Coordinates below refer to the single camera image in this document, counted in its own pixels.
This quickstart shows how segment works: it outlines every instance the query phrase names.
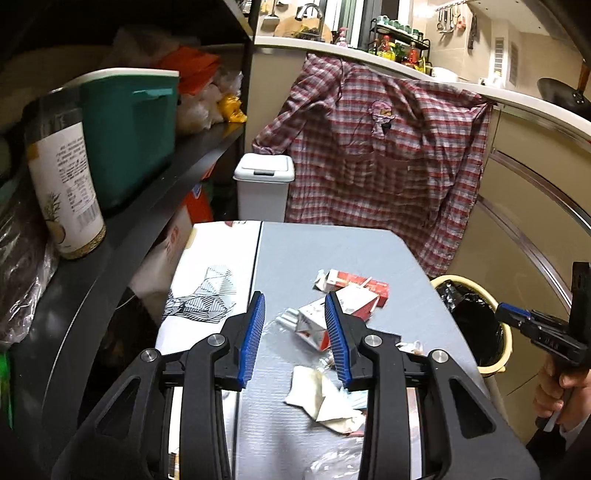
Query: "plastic wrap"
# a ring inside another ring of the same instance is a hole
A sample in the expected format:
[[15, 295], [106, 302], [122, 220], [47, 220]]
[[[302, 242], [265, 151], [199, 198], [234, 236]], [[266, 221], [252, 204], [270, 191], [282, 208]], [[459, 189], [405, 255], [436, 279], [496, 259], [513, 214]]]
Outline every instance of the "plastic wrap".
[[437, 293], [456, 321], [479, 367], [499, 361], [504, 335], [492, 308], [480, 295], [450, 280], [437, 287]]
[[217, 108], [222, 99], [219, 89], [207, 85], [197, 95], [181, 95], [181, 103], [177, 108], [177, 134], [189, 135], [209, 130], [213, 124], [223, 122], [223, 117]]
[[24, 339], [58, 255], [26, 167], [0, 189], [0, 349]]
[[242, 77], [242, 72], [228, 71], [224, 67], [220, 67], [213, 77], [213, 83], [220, 89], [222, 95], [240, 97]]
[[113, 39], [113, 49], [101, 62], [100, 68], [151, 68], [180, 45], [178, 38], [157, 27], [121, 27]]
[[323, 453], [304, 471], [304, 480], [356, 480], [359, 476], [363, 438], [348, 438]]

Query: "human hand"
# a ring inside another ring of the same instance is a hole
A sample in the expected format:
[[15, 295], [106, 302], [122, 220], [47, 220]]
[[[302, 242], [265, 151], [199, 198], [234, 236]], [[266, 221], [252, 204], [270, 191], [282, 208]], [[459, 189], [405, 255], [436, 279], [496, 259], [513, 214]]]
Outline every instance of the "human hand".
[[[556, 423], [568, 432], [591, 414], [591, 372], [587, 368], [570, 370], [561, 374], [558, 381], [555, 374], [554, 359], [548, 355], [538, 373], [540, 384], [535, 390], [534, 411], [538, 417], [548, 418], [564, 409]], [[574, 388], [566, 407], [561, 400], [565, 388]]]

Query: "bottle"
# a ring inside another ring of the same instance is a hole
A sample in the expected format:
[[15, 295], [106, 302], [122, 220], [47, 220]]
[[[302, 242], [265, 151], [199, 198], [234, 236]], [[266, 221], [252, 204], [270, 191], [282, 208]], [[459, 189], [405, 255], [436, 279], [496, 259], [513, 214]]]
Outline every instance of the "bottle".
[[86, 159], [78, 87], [60, 88], [23, 111], [35, 194], [60, 255], [80, 258], [105, 237]]
[[349, 46], [347, 44], [347, 37], [345, 36], [346, 31], [347, 31], [346, 27], [339, 28], [339, 38], [336, 39], [335, 45], [337, 45], [339, 47], [348, 47]]
[[410, 50], [408, 51], [408, 61], [412, 64], [416, 64], [418, 63], [418, 58], [420, 56], [420, 53], [418, 51], [418, 48], [416, 47], [416, 43], [415, 42], [410, 42]]
[[380, 44], [378, 49], [378, 57], [394, 60], [394, 52], [392, 51], [392, 47], [390, 46], [390, 37], [388, 35], [384, 35], [382, 39], [382, 43]]

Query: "orange bag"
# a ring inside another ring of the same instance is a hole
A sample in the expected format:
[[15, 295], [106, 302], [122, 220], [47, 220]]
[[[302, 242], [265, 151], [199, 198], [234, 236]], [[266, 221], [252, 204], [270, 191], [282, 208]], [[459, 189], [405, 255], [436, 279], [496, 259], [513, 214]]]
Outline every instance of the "orange bag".
[[212, 208], [201, 184], [195, 185], [184, 198], [182, 205], [187, 207], [191, 223], [213, 222]]
[[199, 51], [191, 47], [179, 47], [166, 55], [154, 67], [162, 70], [177, 70], [180, 80], [179, 94], [199, 93], [213, 78], [220, 65], [217, 55]]

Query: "kitchen utensil rack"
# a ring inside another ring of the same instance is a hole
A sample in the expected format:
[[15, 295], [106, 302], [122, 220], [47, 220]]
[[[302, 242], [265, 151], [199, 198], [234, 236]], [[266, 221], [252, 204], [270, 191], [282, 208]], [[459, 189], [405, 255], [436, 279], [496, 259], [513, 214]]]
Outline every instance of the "kitchen utensil rack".
[[392, 27], [391, 25], [384, 25], [378, 24], [378, 19], [373, 18], [371, 21], [371, 28], [370, 28], [371, 38], [369, 44], [374, 44], [374, 51], [377, 53], [379, 42], [378, 36], [379, 35], [388, 35], [392, 40], [398, 40], [399, 42], [404, 43], [405, 45], [410, 45], [410, 42], [414, 42], [415, 46], [421, 51], [427, 51], [425, 55], [425, 59], [429, 61], [429, 55], [431, 54], [431, 40], [428, 38], [424, 38], [423, 41], [418, 41], [412, 35], [406, 33], [403, 30], [399, 30], [397, 28]]

